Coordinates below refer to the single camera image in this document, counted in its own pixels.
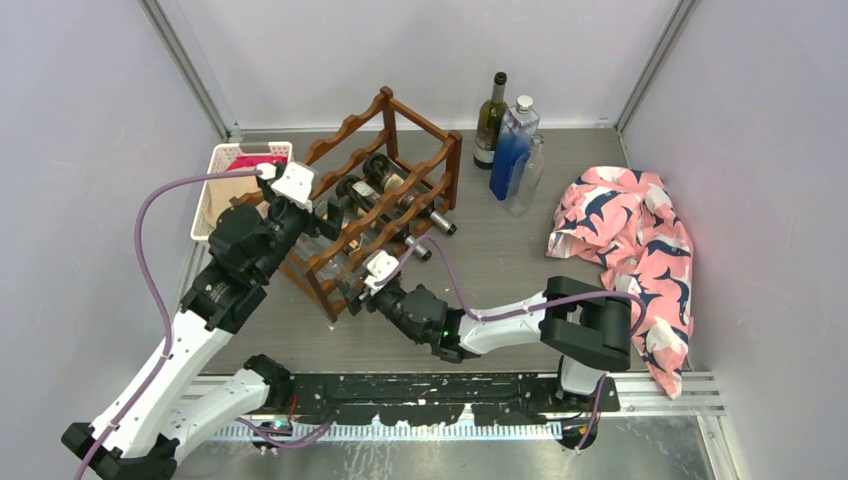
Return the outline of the clear slim glass bottle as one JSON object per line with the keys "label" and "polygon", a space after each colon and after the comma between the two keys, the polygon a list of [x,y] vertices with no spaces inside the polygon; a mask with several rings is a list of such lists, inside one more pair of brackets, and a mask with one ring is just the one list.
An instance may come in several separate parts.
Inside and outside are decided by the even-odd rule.
{"label": "clear slim glass bottle", "polygon": [[284,262],[295,285],[316,304],[322,300],[330,305],[341,302],[343,294],[337,282],[348,280],[350,275],[346,250],[337,252],[321,267],[310,263],[314,256],[323,254],[332,245],[333,242],[323,236],[312,238],[302,234]]}

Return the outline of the dark green wine bottle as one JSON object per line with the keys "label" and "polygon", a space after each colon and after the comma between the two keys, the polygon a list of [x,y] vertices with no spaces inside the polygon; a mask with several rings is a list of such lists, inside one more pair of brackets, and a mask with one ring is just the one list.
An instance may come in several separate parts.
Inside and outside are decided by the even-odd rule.
{"label": "dark green wine bottle", "polygon": [[[380,152],[370,155],[364,161],[363,172],[383,192],[399,188],[407,179],[407,172]],[[397,204],[404,208],[411,207],[424,192],[423,187],[412,187],[397,201]],[[429,219],[437,229],[448,236],[454,235],[457,231],[457,226],[437,211],[434,202],[423,207],[418,217]]]}

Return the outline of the brown wooden wine rack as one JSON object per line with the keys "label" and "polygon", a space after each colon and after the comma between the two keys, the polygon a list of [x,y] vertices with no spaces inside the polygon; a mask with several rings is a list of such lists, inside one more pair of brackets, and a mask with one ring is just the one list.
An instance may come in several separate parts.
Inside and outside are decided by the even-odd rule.
{"label": "brown wooden wine rack", "polygon": [[[396,125],[398,115],[441,142],[441,147],[434,156],[426,161],[410,165],[399,155]],[[382,118],[383,128],[369,145],[355,150],[344,165],[334,170],[321,163],[321,159],[325,155],[338,147],[350,135],[360,130],[375,116]],[[405,227],[409,227],[411,235],[416,238],[421,238],[423,234],[427,233],[434,225],[429,219],[420,219],[418,213],[430,202],[435,203],[437,211],[441,214],[456,207],[461,147],[462,136],[459,132],[455,130],[446,131],[436,126],[412,108],[395,99],[391,88],[384,86],[364,112],[346,117],[333,135],[313,141],[302,156],[290,154],[289,161],[299,161],[319,172],[317,184],[312,190],[312,201],[318,200],[325,193],[335,189],[345,176],[352,174],[369,155],[381,148],[386,149],[388,157],[392,161],[407,170],[407,179],[399,188],[383,192],[374,202],[374,206],[366,211],[364,217],[350,220],[347,226],[343,227],[341,235],[334,241],[333,245],[323,254],[314,256],[310,263],[321,267],[329,258],[346,248],[349,242],[356,240],[360,233],[370,227],[376,227],[384,215],[389,216],[390,220],[377,231],[376,238],[371,243],[353,252],[349,257],[347,269],[350,274],[354,273],[365,259],[378,249],[386,248],[395,255],[412,253],[413,248],[411,246],[390,246],[388,244],[390,237]],[[415,186],[423,187],[425,192],[413,202],[411,207],[400,207],[397,201]],[[322,300],[320,304],[316,305],[320,307],[331,323],[336,322],[340,314],[347,308],[344,299],[333,305]]]}

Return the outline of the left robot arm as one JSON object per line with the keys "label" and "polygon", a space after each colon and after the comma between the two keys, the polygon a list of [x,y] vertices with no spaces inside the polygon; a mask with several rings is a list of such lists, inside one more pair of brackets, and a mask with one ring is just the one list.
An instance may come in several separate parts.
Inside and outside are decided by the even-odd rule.
{"label": "left robot arm", "polygon": [[125,391],[90,423],[71,424],[63,444],[102,479],[170,479],[216,431],[243,414],[289,406],[290,372],[264,354],[189,406],[178,402],[201,368],[265,299],[265,286],[303,234],[339,237],[343,207],[323,214],[279,197],[267,215],[248,204],[222,212],[209,236],[211,262],[166,324],[162,345]]}

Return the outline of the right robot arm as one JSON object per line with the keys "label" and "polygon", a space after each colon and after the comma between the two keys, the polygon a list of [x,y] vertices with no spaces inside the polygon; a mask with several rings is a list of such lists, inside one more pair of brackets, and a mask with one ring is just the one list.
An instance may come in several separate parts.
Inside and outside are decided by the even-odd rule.
{"label": "right robot arm", "polygon": [[494,350],[541,343],[560,356],[555,396],[567,410],[590,402],[603,378],[630,367],[632,306],[637,298],[555,276],[533,296],[500,307],[451,308],[426,287],[396,280],[362,291],[341,288],[351,314],[379,313],[432,355],[459,364]]}

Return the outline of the clear square slim bottle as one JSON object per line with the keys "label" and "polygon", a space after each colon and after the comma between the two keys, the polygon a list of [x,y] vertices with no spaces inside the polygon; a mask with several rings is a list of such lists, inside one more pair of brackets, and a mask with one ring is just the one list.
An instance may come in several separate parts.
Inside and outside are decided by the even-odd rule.
{"label": "clear square slim bottle", "polygon": [[506,209],[514,217],[524,215],[533,200],[544,168],[542,146],[545,138],[534,134],[527,150],[517,159],[506,197]]}

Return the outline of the olive green wine bottle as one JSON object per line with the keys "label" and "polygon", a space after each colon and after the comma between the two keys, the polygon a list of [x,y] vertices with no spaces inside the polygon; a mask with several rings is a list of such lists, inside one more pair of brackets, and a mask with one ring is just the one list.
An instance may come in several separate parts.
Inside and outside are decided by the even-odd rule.
{"label": "olive green wine bottle", "polygon": [[495,73],[491,96],[481,105],[479,110],[473,161],[478,168],[483,170],[491,170],[493,167],[501,121],[508,109],[508,104],[504,101],[507,79],[508,76],[505,72]]}

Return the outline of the blue clear square bottle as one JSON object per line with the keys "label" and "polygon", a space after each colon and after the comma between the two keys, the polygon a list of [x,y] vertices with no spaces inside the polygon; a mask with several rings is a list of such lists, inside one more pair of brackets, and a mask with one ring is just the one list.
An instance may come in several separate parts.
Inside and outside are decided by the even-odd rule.
{"label": "blue clear square bottle", "polygon": [[513,169],[519,158],[530,150],[530,142],[540,122],[534,99],[520,95],[501,121],[489,188],[498,201],[507,197]]}

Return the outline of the beige cloth in basket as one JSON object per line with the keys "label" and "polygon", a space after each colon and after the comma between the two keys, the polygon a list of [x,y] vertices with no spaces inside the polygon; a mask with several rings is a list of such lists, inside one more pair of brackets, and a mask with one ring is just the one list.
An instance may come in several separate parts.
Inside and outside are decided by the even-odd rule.
{"label": "beige cloth in basket", "polygon": [[241,204],[253,206],[262,218],[267,217],[269,204],[264,200],[255,176],[209,181],[207,193],[208,201],[201,212],[212,227],[225,210]]}

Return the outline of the pink shark print cloth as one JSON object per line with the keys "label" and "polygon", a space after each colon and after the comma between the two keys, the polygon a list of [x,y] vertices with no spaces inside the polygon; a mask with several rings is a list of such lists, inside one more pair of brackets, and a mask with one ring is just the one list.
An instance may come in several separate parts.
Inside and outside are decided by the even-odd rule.
{"label": "pink shark print cloth", "polygon": [[694,329],[694,243],[661,177],[614,166],[586,170],[559,201],[546,254],[597,263],[605,288],[641,299],[647,312],[632,315],[634,346],[665,393],[679,397]]}

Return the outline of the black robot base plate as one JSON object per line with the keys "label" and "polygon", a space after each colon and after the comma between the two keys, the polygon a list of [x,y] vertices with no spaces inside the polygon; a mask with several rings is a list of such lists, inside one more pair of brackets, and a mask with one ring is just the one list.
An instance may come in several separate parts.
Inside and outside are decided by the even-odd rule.
{"label": "black robot base plate", "polygon": [[249,412],[313,425],[417,427],[452,425],[469,410],[476,426],[518,426],[590,414],[595,403],[542,373],[295,374],[281,397]]}

